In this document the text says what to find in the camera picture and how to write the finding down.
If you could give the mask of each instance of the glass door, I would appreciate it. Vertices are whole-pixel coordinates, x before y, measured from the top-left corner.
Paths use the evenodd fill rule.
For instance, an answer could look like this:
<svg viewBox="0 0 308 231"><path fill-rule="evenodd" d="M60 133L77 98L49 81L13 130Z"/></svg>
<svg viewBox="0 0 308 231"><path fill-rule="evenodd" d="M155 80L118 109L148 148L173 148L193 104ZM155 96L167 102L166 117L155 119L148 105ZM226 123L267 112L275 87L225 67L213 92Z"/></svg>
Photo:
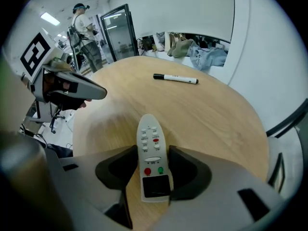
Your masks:
<svg viewBox="0 0 308 231"><path fill-rule="evenodd" d="M114 61L138 55L128 4L104 14L101 16L101 22Z"/></svg>

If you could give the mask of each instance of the black marker cap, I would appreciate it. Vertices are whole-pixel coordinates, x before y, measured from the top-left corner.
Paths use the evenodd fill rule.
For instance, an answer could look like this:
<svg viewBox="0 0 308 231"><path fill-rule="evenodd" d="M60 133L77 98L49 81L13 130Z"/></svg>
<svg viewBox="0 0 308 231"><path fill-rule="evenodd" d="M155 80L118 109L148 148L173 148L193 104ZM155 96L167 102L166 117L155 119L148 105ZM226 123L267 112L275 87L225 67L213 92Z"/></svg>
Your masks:
<svg viewBox="0 0 308 231"><path fill-rule="evenodd" d="M161 75L161 74L153 74L153 78L154 79L164 79L165 75Z"/></svg>

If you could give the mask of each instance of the doorframe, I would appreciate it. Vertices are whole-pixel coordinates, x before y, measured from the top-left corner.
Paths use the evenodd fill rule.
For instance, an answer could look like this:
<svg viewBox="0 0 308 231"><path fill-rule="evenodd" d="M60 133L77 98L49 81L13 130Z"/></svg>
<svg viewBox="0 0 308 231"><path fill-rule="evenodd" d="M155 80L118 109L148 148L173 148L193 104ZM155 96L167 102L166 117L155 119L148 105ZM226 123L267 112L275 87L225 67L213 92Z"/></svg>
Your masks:
<svg viewBox="0 0 308 231"><path fill-rule="evenodd" d="M103 30L105 32L105 37L106 37L106 40L107 40L107 44L109 45L110 53L111 53L112 58L114 59L115 62L117 61L116 55L115 55L115 52L114 52L114 48L112 47L112 44L111 44L108 32L107 32L107 26L106 26L105 21L104 21L103 18L107 17L109 15L112 15L115 12L117 12L119 10L122 10L122 9L124 9L124 11L125 11L126 21L127 21L127 25L128 25L128 31L129 31L129 37L130 37L130 41L132 43L134 55L135 56L138 55L138 48L137 48L137 41L136 41L136 36L135 36L134 25L133 25L133 21L132 21L132 18L131 18L131 13L129 11L128 4L126 3L126 4L121 5L121 6L115 8L115 9L113 9L113 10L109 11L108 13L103 14L101 16L101 24L102 24Z"/></svg>

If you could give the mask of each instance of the white panel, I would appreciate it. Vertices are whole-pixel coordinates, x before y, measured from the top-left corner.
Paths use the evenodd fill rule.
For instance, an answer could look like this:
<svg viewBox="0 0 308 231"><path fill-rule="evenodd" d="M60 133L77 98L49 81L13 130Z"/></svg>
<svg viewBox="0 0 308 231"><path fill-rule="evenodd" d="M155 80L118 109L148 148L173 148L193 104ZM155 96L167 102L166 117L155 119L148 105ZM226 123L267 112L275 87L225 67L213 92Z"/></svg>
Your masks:
<svg viewBox="0 0 308 231"><path fill-rule="evenodd" d="M234 0L110 0L110 9L125 3L137 38L175 31L231 39Z"/></svg>
<svg viewBox="0 0 308 231"><path fill-rule="evenodd" d="M292 197L297 191L303 177L303 152L295 128L279 138L285 170L285 179L281 196L285 199Z"/></svg>
<svg viewBox="0 0 308 231"><path fill-rule="evenodd" d="M230 86L268 130L308 97L307 80L306 48L291 20L275 0L250 0L246 42Z"/></svg>
<svg viewBox="0 0 308 231"><path fill-rule="evenodd" d="M249 21L249 0L234 0L234 24L231 44L223 67L211 67L208 74L229 84L240 60Z"/></svg>

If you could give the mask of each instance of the backpack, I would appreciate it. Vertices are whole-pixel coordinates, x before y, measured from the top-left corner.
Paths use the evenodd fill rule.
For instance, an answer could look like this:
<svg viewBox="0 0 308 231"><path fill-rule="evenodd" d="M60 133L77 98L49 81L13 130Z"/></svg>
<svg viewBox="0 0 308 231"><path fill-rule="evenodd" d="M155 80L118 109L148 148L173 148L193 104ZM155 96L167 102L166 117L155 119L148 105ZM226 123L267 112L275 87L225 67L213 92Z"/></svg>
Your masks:
<svg viewBox="0 0 308 231"><path fill-rule="evenodd" d="M79 33L75 28L75 22L78 16L76 16L73 25L68 28L69 40L73 48L76 48L81 43L81 40L84 39L84 35Z"/></svg>

